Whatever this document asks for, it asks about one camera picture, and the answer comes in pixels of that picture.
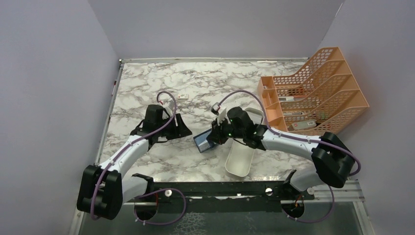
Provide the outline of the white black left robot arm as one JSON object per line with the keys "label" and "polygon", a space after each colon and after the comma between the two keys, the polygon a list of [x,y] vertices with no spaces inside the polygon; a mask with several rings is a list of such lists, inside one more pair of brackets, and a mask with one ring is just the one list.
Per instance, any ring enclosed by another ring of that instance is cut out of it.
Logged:
{"label": "white black left robot arm", "polygon": [[144,119],[130,132],[126,143],[108,160],[87,166],[82,175],[76,208],[88,212],[93,219],[114,219],[122,205],[138,197],[148,201],[153,197],[153,178],[135,174],[124,180],[127,171],[155,144],[159,138],[167,141],[192,135],[177,112],[177,105],[151,104]]}

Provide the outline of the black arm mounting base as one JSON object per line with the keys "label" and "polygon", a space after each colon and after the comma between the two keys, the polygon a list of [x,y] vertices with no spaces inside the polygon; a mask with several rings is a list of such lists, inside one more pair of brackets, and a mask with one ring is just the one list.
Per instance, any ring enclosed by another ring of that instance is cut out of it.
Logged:
{"label": "black arm mounting base", "polygon": [[150,182],[145,196],[135,196],[133,214],[145,224],[157,214],[227,212],[288,212],[301,216],[304,202],[315,197],[297,192],[287,181]]}

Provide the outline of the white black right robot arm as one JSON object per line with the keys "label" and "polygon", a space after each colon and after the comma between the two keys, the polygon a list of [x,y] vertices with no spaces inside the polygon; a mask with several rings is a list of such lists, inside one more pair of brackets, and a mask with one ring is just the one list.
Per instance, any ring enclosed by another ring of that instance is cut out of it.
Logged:
{"label": "white black right robot arm", "polygon": [[216,119],[211,123],[207,140],[224,144],[229,139],[241,139],[251,149],[276,150],[310,160],[312,167],[290,173],[282,186],[283,195],[295,199],[308,188],[326,184],[342,188],[358,160],[351,151],[331,132],[322,136],[304,136],[277,130],[264,124],[254,123],[247,111],[240,107],[229,111],[218,105],[211,111]]}

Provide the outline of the blue leather card holder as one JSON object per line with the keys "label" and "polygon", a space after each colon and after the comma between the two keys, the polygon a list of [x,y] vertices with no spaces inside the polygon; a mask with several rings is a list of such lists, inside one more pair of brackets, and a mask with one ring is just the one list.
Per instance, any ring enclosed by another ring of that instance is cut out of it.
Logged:
{"label": "blue leather card holder", "polygon": [[200,153],[206,152],[215,148],[218,144],[212,141],[208,141],[207,137],[211,133],[212,129],[208,129],[202,133],[199,133],[193,137],[195,145]]}

